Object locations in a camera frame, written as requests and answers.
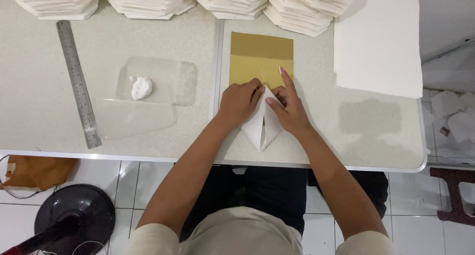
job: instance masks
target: beige shirt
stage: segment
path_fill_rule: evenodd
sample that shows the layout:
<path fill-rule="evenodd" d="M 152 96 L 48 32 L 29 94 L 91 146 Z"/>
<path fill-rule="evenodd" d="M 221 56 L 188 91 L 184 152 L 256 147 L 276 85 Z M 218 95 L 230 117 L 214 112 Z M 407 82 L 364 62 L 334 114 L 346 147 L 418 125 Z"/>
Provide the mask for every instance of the beige shirt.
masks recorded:
<path fill-rule="evenodd" d="M 248 207 L 233 207 L 208 215 L 187 241 L 161 224 L 136 229 L 128 255 L 301 255 L 302 237 L 272 215 Z M 336 255 L 395 255 L 383 234 L 367 231 L 348 238 Z"/>

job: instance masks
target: brown paper bag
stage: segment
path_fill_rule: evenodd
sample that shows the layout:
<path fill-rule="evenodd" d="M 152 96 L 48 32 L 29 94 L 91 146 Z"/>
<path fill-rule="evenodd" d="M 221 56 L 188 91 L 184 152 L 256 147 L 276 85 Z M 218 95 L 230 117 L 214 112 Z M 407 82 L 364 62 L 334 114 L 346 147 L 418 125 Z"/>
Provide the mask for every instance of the brown paper bag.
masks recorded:
<path fill-rule="evenodd" d="M 14 164 L 14 169 L 7 170 L 8 180 L 0 185 L 0 189 L 37 187 L 43 191 L 53 185 L 61 185 L 66 182 L 76 161 L 75 158 L 10 155 L 8 164 Z"/>

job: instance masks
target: metal ruler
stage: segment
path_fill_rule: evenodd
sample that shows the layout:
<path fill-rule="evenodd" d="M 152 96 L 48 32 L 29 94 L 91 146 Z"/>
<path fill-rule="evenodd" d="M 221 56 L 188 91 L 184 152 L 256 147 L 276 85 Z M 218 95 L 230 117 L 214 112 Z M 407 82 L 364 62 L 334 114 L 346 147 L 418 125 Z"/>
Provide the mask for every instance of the metal ruler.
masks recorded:
<path fill-rule="evenodd" d="M 93 149 L 101 146 L 101 139 L 97 132 L 97 125 L 92 111 L 91 100 L 87 93 L 83 70 L 79 63 L 71 23 L 67 20 L 61 20 L 56 22 L 56 28 L 63 48 L 66 65 L 68 66 L 69 78 L 71 79 L 71 86 L 73 87 L 79 118 L 83 125 L 87 148 Z"/>

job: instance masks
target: folded paper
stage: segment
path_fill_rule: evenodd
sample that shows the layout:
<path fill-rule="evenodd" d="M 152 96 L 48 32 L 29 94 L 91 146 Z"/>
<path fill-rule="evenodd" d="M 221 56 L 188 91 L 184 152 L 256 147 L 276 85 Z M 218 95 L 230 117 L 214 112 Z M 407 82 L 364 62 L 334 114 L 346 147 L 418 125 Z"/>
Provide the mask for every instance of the folded paper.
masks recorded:
<path fill-rule="evenodd" d="M 264 94 L 259 99 L 256 110 L 241 125 L 241 130 L 246 133 L 247 138 L 251 140 L 259 152 L 264 151 L 283 130 L 276 113 L 265 102 L 267 98 L 273 98 L 280 104 L 276 96 L 266 87 Z"/>
<path fill-rule="evenodd" d="M 282 66 L 294 79 L 294 40 L 264 35 L 231 33 L 229 84 L 243 84 L 257 77 L 274 89 L 283 86 Z"/>

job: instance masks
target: hand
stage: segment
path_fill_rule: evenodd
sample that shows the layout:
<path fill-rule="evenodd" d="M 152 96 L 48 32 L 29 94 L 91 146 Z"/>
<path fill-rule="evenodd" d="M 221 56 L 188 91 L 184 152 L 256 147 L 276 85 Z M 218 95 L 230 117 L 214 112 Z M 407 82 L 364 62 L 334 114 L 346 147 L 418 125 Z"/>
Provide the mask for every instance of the hand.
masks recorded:
<path fill-rule="evenodd" d="M 258 78 L 241 85 L 232 84 L 223 92 L 215 118 L 227 129 L 234 129 L 251 116 L 264 90 Z"/>
<path fill-rule="evenodd" d="M 309 131 L 315 131 L 315 129 L 308 120 L 302 101 L 295 90 L 294 82 L 283 67 L 279 67 L 279 72 L 285 87 L 279 86 L 272 92 L 284 106 L 281 106 L 273 98 L 267 98 L 265 101 L 276 112 L 282 127 L 293 134 L 297 140 L 300 140 L 300 137 L 305 136 Z"/>

